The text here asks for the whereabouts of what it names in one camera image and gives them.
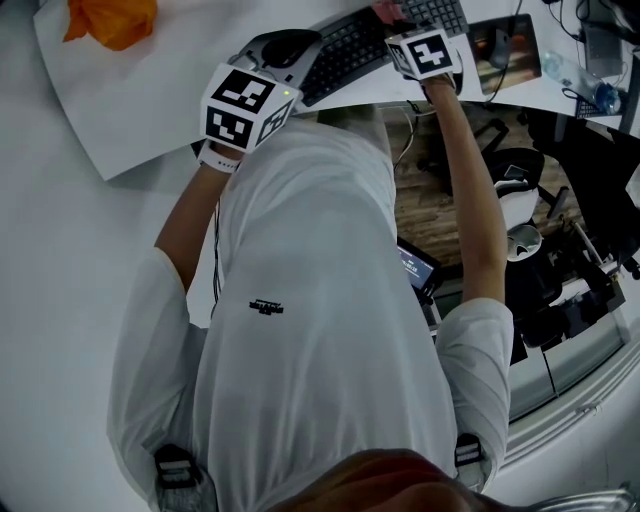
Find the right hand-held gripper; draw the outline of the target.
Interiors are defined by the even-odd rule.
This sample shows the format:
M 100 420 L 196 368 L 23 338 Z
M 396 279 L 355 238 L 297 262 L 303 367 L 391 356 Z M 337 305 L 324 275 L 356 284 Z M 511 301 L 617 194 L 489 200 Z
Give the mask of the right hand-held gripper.
M 409 79 L 424 80 L 463 71 L 459 53 L 444 29 L 416 29 L 388 37 L 385 44 L 395 70 Z

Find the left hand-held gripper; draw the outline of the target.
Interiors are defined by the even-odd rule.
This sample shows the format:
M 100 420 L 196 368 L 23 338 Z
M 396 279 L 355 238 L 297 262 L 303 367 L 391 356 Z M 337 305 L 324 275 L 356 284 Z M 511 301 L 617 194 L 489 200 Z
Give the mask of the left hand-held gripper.
M 319 32 L 283 29 L 252 39 L 220 64 L 201 100 L 200 134 L 252 153 L 281 129 L 323 47 Z

